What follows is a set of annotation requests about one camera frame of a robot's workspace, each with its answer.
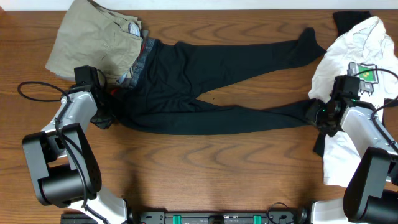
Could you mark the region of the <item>black leggings red waistband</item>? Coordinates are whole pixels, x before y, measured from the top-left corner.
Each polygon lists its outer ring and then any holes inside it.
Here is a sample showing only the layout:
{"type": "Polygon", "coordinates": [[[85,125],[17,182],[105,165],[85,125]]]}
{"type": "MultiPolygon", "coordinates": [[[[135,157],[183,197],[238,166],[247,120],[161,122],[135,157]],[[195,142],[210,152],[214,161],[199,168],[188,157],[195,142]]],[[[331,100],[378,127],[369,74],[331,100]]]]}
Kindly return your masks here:
{"type": "Polygon", "coordinates": [[[151,40],[129,88],[115,92],[113,112],[129,128],[149,133],[239,134],[305,126],[303,100],[255,110],[199,100],[208,91],[312,63],[325,53],[315,31],[297,40],[255,45],[174,45],[151,40]]]}

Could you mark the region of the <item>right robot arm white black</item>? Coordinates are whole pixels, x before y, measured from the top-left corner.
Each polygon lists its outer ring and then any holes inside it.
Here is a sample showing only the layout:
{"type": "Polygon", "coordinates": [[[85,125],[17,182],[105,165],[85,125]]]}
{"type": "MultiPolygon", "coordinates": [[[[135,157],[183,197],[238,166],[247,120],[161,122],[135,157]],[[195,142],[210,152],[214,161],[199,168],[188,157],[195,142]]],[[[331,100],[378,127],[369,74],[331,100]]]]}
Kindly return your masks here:
{"type": "Polygon", "coordinates": [[[397,142],[378,110],[360,100],[359,88],[359,74],[337,76],[330,100],[317,100],[307,111],[319,132],[345,132],[361,156],[343,198],[313,203],[309,223],[397,223],[397,192],[385,188],[386,181],[397,184],[397,142]]]}

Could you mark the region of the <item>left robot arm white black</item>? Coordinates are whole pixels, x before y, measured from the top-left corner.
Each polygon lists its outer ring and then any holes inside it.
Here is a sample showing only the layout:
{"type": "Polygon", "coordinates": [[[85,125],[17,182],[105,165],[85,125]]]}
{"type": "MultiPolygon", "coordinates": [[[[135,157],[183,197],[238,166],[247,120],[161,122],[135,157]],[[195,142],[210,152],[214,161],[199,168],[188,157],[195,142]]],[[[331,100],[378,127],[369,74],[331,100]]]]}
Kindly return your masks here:
{"type": "Polygon", "coordinates": [[[102,185],[100,167],[85,136],[89,124],[108,129],[115,121],[104,73],[88,65],[74,69],[75,84],[61,91],[60,108],[22,147],[37,200],[70,208],[92,223],[133,223],[127,202],[102,185]]]}

